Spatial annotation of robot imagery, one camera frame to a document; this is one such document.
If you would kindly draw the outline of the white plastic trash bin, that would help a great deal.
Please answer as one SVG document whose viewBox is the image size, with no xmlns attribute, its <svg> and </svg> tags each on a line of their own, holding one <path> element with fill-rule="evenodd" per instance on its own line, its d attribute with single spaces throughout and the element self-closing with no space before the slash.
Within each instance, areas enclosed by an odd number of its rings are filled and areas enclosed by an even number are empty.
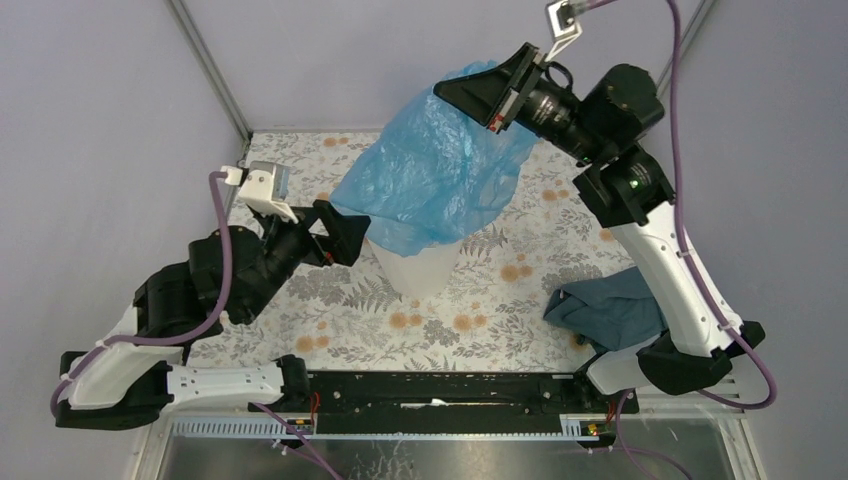
<svg viewBox="0 0 848 480">
<path fill-rule="evenodd" d="M 436 295 L 446 287 L 462 246 L 462 242 L 435 244 L 404 257 L 367 240 L 392 288 L 411 298 Z"/>
</svg>

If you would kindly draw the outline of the blue plastic trash bag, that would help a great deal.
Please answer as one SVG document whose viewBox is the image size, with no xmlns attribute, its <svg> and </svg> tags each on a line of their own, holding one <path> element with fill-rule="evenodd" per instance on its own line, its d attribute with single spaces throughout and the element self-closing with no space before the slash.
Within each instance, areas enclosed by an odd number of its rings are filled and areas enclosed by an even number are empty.
<svg viewBox="0 0 848 480">
<path fill-rule="evenodd" d="M 369 216 L 371 243 L 417 255 L 492 223 L 536 142 L 518 125 L 490 132 L 427 87 L 357 157 L 330 202 L 345 215 Z"/>
</svg>

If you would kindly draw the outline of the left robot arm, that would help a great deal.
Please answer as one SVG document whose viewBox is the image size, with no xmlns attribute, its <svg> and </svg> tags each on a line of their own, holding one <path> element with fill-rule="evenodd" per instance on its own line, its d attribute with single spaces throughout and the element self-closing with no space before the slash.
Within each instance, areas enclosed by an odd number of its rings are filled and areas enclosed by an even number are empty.
<svg viewBox="0 0 848 480">
<path fill-rule="evenodd" d="M 135 292 L 114 330 L 92 351 L 68 351 L 51 398 L 59 428 L 122 431 L 155 422 L 178 406 L 277 402 L 296 411 L 309 401 L 305 365 L 287 355 L 227 373 L 187 364 L 194 343 L 225 322 L 248 325 L 302 265 L 354 265 L 370 219 L 317 200 L 295 220 L 259 215 L 193 241 L 185 261 L 163 267 Z"/>
</svg>

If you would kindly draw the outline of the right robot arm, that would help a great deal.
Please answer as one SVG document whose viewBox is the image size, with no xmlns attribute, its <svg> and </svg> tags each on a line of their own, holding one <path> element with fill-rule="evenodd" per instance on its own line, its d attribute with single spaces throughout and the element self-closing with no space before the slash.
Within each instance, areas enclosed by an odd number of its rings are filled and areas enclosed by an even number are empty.
<svg viewBox="0 0 848 480">
<path fill-rule="evenodd" d="M 666 318 L 662 333 L 587 362 L 573 386 L 577 405 L 597 412 L 613 394 L 645 386 L 707 394 L 765 332 L 741 319 L 704 272 L 676 221 L 670 180 L 640 145 L 664 114 L 656 85 L 646 70 L 618 64 L 578 98 L 552 79 L 557 69 L 525 44 L 503 63 L 440 81 L 433 92 L 492 132 L 519 124 L 573 157 L 582 167 L 574 180 L 580 199 L 631 256 Z"/>
</svg>

